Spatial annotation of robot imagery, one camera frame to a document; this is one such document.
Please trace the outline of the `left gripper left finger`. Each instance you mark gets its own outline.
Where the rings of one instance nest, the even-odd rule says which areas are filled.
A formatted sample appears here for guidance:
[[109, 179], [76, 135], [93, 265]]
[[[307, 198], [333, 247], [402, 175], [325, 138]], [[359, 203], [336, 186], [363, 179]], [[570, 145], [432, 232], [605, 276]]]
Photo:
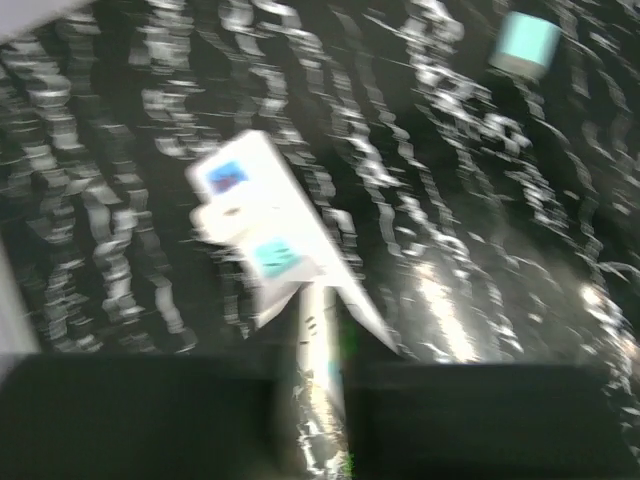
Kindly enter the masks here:
[[5, 359], [5, 479], [275, 479], [271, 384], [230, 357]]

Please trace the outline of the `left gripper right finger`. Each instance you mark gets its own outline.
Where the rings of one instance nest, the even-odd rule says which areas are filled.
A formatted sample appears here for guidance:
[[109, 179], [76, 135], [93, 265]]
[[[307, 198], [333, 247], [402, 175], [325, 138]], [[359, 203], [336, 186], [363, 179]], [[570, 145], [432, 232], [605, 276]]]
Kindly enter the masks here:
[[636, 479], [598, 376], [569, 366], [377, 364], [344, 376], [359, 479]]

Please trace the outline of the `white multicolour power strip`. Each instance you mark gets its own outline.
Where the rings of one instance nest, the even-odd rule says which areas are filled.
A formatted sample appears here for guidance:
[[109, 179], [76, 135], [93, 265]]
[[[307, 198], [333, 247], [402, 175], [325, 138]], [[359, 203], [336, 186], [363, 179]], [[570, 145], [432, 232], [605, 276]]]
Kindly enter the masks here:
[[234, 248], [257, 283], [258, 326], [271, 321], [301, 285], [320, 282], [337, 290], [365, 329], [395, 347], [382, 316], [265, 132], [242, 132], [185, 175], [201, 202], [190, 213], [201, 239]]

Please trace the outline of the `teal cube adapter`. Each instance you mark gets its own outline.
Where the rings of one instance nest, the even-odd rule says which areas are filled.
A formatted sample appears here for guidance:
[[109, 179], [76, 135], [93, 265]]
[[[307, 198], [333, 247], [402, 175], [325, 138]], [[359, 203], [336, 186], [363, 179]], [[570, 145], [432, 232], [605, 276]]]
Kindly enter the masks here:
[[560, 35], [560, 28], [548, 20], [511, 12], [505, 17], [489, 64], [508, 74], [537, 81], [549, 69]]

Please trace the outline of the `white cube socket adapter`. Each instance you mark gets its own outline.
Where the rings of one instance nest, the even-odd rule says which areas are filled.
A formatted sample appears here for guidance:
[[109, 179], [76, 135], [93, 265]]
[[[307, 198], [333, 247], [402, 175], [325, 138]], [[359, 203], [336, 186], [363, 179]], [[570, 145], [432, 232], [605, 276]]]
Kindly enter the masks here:
[[312, 398], [343, 416], [339, 350], [335, 291], [320, 283], [309, 284], [300, 291], [298, 363], [310, 377]]

